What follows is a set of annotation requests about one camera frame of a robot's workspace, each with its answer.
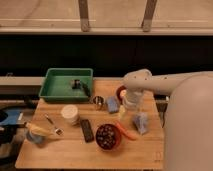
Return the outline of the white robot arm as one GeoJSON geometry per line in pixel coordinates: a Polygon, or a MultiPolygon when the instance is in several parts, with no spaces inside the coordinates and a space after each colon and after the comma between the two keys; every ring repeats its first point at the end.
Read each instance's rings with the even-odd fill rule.
{"type": "Polygon", "coordinates": [[[136,108],[145,91],[170,97],[165,113],[164,171],[213,171],[213,71],[123,77],[123,104],[136,108]]]}

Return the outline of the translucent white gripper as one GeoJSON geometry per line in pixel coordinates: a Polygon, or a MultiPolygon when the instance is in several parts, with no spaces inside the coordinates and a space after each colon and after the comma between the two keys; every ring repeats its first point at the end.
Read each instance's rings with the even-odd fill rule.
{"type": "Polygon", "coordinates": [[[142,99],[142,92],[127,90],[123,98],[123,105],[119,108],[118,119],[121,121],[127,113],[127,110],[138,110],[142,99]]]}

